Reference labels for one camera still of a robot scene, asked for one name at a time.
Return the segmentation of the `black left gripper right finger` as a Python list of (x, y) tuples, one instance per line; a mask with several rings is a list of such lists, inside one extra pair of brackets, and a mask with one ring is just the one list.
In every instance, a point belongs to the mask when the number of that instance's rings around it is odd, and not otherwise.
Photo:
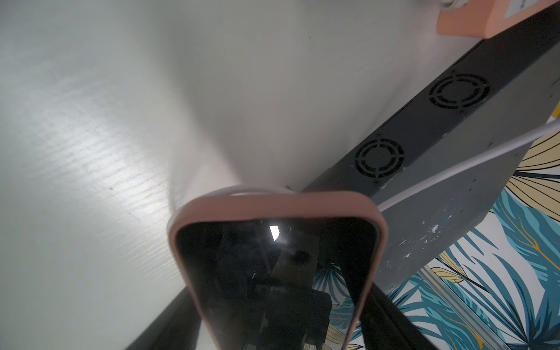
[(367, 350), (437, 350), (375, 285), (360, 315)]

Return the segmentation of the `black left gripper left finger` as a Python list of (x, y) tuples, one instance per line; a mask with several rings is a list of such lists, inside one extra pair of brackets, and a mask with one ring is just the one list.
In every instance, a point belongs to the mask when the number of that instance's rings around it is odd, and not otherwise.
[(126, 350), (195, 350), (200, 328), (201, 317), (185, 288)]

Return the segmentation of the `black phone pink case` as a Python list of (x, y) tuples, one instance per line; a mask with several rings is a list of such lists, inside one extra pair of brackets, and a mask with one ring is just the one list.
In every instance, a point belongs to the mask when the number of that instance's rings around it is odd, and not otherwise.
[(218, 349), (347, 349), (388, 227), (357, 192), (264, 193), (194, 199), (168, 235)]

